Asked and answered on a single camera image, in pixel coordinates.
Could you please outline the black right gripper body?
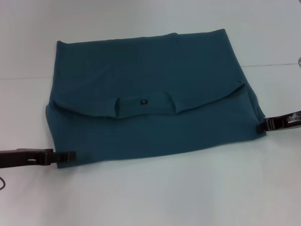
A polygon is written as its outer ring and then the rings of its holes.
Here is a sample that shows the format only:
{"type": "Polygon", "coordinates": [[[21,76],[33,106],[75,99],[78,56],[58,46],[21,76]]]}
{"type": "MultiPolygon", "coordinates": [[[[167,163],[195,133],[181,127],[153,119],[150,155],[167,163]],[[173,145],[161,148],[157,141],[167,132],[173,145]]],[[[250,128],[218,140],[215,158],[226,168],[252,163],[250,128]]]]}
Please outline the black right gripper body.
{"type": "Polygon", "coordinates": [[[296,129],[301,127],[301,112],[297,111],[274,119],[275,130],[296,129]]]}

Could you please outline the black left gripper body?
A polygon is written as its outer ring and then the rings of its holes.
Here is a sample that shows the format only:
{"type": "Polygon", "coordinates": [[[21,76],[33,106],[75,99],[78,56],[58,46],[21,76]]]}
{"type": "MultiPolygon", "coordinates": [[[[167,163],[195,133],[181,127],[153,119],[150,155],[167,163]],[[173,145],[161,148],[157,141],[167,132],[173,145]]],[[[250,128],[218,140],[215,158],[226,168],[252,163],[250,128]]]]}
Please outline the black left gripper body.
{"type": "Polygon", "coordinates": [[[12,168],[30,165],[50,165],[53,149],[15,149],[0,152],[0,167],[12,168]]]}

